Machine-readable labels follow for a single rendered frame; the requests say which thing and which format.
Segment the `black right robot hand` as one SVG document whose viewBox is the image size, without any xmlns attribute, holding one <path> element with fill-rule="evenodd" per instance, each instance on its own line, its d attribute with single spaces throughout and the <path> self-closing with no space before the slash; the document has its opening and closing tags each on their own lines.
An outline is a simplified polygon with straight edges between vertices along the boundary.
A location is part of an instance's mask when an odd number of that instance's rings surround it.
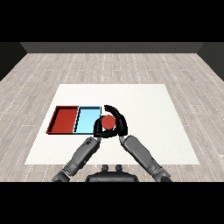
<svg viewBox="0 0 224 224">
<path fill-rule="evenodd" d="M 104 106 L 105 110 L 113 115 L 115 118 L 115 128 L 117 131 L 117 135 L 119 137 L 124 137 L 128 135 L 128 125 L 127 122 L 124 118 L 124 116 L 118 111 L 117 108 L 110 106 L 110 105 L 105 105 Z"/>
</svg>

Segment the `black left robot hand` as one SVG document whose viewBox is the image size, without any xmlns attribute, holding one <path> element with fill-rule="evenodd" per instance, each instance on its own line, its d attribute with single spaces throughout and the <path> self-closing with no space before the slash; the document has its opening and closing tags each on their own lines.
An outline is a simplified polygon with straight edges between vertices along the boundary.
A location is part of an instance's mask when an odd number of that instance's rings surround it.
<svg viewBox="0 0 224 224">
<path fill-rule="evenodd" d="M 102 127 L 102 118 L 101 116 L 99 119 L 97 119 L 94 123 L 94 137 L 101 137 L 101 138 L 109 138 L 109 137 L 115 137 L 117 135 L 116 126 L 111 130 L 105 130 Z"/>
</svg>

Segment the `light blue shallow open box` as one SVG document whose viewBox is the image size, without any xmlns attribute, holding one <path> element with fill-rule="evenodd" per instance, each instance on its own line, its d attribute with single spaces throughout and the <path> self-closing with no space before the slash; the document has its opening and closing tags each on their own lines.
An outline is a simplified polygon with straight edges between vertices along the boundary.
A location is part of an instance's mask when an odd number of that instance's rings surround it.
<svg viewBox="0 0 224 224">
<path fill-rule="evenodd" d="M 101 116 L 100 106 L 80 106 L 75 118 L 73 133 L 75 135 L 92 135 L 95 121 Z"/>
</svg>

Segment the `small red can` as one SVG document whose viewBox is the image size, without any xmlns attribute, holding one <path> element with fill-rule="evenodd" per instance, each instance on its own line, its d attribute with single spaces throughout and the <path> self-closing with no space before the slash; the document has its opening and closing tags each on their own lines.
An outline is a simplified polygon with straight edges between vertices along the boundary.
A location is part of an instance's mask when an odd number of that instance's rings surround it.
<svg viewBox="0 0 224 224">
<path fill-rule="evenodd" d="M 105 130 L 112 130 L 116 126 L 116 119 L 112 115 L 105 115 L 101 119 L 101 125 Z"/>
</svg>

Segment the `red shallow open box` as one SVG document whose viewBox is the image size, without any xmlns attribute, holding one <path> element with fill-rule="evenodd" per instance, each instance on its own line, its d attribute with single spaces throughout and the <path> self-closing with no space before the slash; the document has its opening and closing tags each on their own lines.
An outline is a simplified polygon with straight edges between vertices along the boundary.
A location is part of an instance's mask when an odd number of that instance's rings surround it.
<svg viewBox="0 0 224 224">
<path fill-rule="evenodd" d="M 72 135 L 78 106 L 57 106 L 52 114 L 46 134 Z"/>
</svg>

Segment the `dark grey robot body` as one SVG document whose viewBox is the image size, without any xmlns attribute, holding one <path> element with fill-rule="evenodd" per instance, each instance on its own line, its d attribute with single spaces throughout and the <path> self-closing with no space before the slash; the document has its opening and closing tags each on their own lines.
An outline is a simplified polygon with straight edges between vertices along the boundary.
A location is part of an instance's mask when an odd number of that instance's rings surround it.
<svg viewBox="0 0 224 224">
<path fill-rule="evenodd" d="M 115 171 L 109 171 L 109 166 L 104 164 L 100 172 L 88 175 L 86 182 L 138 182 L 138 178 L 124 172 L 120 164 L 115 166 Z"/>
</svg>

